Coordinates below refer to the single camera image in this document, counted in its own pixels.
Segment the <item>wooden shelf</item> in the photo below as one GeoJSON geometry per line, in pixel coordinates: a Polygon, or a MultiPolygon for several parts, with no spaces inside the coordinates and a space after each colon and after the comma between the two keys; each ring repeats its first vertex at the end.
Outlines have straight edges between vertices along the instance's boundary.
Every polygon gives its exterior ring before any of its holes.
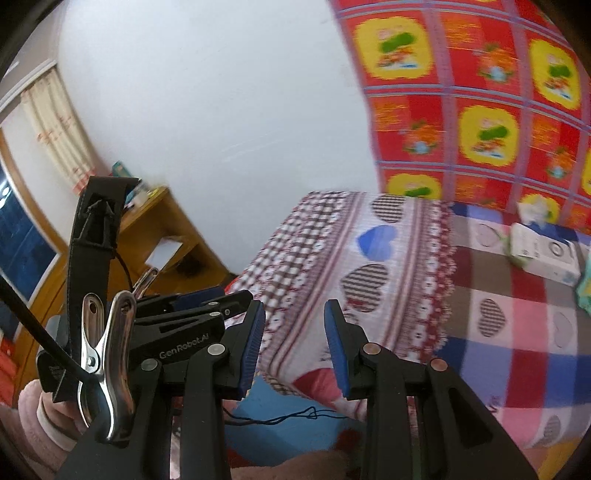
{"type": "MultiPolygon", "coordinates": [[[[136,281],[148,268],[146,260],[162,238],[170,237],[182,242],[168,265],[148,290],[150,293],[183,293],[219,285],[229,275],[226,267],[207,246],[197,229],[179,208],[168,187],[159,187],[141,207],[123,215],[119,230],[118,251],[125,261],[132,281],[136,281]],[[199,265],[198,273],[187,277],[176,265],[192,257],[199,265]]],[[[121,266],[111,263],[109,292],[128,289],[121,266]]]]}
{"type": "Polygon", "coordinates": [[[122,232],[126,231],[152,208],[158,205],[168,194],[170,194],[168,187],[158,187],[153,192],[152,196],[141,207],[135,207],[128,212],[125,212],[123,217],[121,217],[121,227],[119,228],[119,233],[121,234],[122,232]]]}

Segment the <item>white box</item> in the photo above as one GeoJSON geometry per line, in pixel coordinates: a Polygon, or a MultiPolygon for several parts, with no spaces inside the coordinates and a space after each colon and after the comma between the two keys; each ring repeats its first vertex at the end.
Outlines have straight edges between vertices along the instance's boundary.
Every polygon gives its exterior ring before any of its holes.
{"type": "Polygon", "coordinates": [[[571,287],[581,276],[571,242],[540,235],[520,223],[511,225],[510,254],[524,271],[571,287]]]}

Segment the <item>screw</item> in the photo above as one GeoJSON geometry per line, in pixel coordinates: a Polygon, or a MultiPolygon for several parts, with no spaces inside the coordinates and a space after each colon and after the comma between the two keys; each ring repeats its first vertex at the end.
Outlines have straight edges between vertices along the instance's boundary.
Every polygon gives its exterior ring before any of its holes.
{"type": "Polygon", "coordinates": [[[377,355],[382,351],[382,347],[380,347],[377,343],[366,343],[363,346],[363,351],[368,355],[377,355]]]}
{"type": "Polygon", "coordinates": [[[142,370],[145,372],[151,372],[158,366],[158,360],[155,358],[147,358],[142,362],[142,370]]]}
{"type": "Polygon", "coordinates": [[[212,343],[207,347],[207,353],[209,353],[209,355],[221,355],[225,351],[226,347],[224,347],[221,343],[212,343]]]}
{"type": "Polygon", "coordinates": [[[431,360],[431,368],[436,372],[444,372],[447,370],[447,362],[441,358],[434,358],[431,360]]]}

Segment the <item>bed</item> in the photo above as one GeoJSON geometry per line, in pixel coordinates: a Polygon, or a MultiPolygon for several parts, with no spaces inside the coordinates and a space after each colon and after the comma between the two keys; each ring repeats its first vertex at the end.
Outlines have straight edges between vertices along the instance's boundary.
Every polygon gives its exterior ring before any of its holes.
{"type": "MultiPolygon", "coordinates": [[[[365,402],[337,388],[324,335],[324,302],[338,299],[371,342],[445,359],[552,478],[591,421],[591,319],[572,288],[508,261],[503,238],[516,221],[439,200],[308,194],[231,287],[265,304],[260,370],[283,394],[363,420],[365,402]]],[[[583,265],[590,238],[552,228],[583,265]]]]}

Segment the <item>wall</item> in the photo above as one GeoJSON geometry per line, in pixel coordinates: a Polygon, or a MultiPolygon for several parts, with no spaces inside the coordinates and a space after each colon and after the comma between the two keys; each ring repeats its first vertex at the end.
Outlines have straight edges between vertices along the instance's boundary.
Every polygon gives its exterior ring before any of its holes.
{"type": "Polygon", "coordinates": [[[378,190],[328,2],[73,0],[58,67],[99,156],[170,185],[236,273],[307,192],[378,190]]]}
{"type": "Polygon", "coordinates": [[[67,0],[64,0],[39,23],[12,61],[13,68],[0,81],[0,111],[37,77],[55,65],[66,5],[67,0]]]}
{"type": "Polygon", "coordinates": [[[42,150],[21,105],[8,114],[0,127],[29,192],[53,228],[69,243],[78,196],[42,150]]]}

